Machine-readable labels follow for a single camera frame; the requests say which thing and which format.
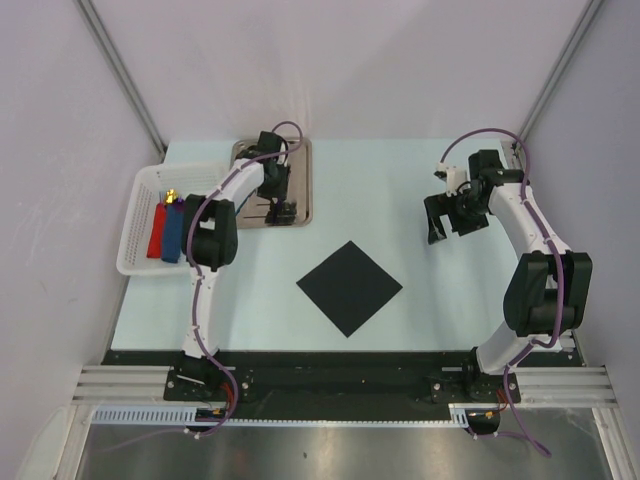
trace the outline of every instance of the gray wall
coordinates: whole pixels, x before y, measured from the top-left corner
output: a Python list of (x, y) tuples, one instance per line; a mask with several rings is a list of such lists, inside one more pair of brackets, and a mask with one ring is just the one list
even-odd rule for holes
[(593, 257), (580, 330), (640, 453), (640, 2), (610, 1), (530, 138), (536, 197)]
[(0, 13), (0, 478), (105, 342), (134, 173), (157, 161), (71, 0)]
[(95, 4), (165, 139), (402, 139), (518, 128), (586, 0)]

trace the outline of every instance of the black diamond mat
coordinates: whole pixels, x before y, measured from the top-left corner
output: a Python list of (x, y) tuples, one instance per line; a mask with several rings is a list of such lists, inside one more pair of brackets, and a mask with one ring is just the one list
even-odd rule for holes
[(402, 289), (353, 242), (331, 254), (298, 286), (346, 337)]

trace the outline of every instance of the white basket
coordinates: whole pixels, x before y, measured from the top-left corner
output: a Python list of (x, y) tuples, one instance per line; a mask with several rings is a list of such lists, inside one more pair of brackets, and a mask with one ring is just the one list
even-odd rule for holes
[(127, 216), (120, 237), (116, 266), (123, 275), (174, 275), (189, 271), (185, 256), (178, 263), (147, 258), (153, 217), (159, 194), (173, 188), (183, 198), (205, 194), (218, 185), (229, 171), (228, 163), (188, 163), (153, 165), (140, 170), (133, 182)]

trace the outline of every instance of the light blue table surface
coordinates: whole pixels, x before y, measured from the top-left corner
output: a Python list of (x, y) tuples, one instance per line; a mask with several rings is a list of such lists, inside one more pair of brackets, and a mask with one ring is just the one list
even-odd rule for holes
[[(239, 232), (209, 337), (222, 349), (268, 351), (467, 350), (484, 342), (502, 321), (517, 259), (493, 217), (489, 228), (462, 238), (449, 231), (427, 245), (423, 199), (444, 189), (433, 172), (450, 141), (312, 142), (313, 220)], [(165, 162), (228, 164), (233, 143), (172, 143)], [(448, 163), (466, 167), (480, 148), (501, 151), (498, 140), (468, 140)], [(296, 282), (349, 240), (403, 288), (346, 338)], [(132, 277), (111, 348), (180, 349), (190, 305), (188, 275)]]

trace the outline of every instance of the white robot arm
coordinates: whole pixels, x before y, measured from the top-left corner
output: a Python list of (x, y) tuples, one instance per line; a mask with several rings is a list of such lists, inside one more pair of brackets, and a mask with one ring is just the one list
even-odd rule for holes
[(285, 154), (293, 151), (287, 147), (279, 135), (262, 132), (258, 144), (240, 153), (219, 186), (207, 195), (185, 199), (182, 250), (187, 254), (191, 248), (192, 318), (197, 319), (182, 345), (188, 357), (200, 358), (204, 348), (211, 355), (218, 350), (217, 339), (209, 338), (209, 324), (217, 279), (238, 249), (236, 210), (254, 191), (276, 207), (284, 201), (290, 173)]
[(505, 294), (504, 322), (476, 352), (480, 371), (502, 374), (529, 343), (541, 335), (552, 335), (558, 311), (558, 261), (564, 277), (560, 331), (580, 325), (592, 263), (586, 253), (572, 252), (558, 238), (531, 187), (523, 188), (524, 173), (505, 169), (497, 150), (480, 150), (469, 157), (469, 171), (467, 181), (466, 170), (438, 165), (436, 176), (447, 187), (445, 193), (425, 199), (428, 242), (446, 238), (440, 220), (443, 215), (461, 236), (487, 227), (486, 214), (495, 215), (504, 227), (520, 260)]

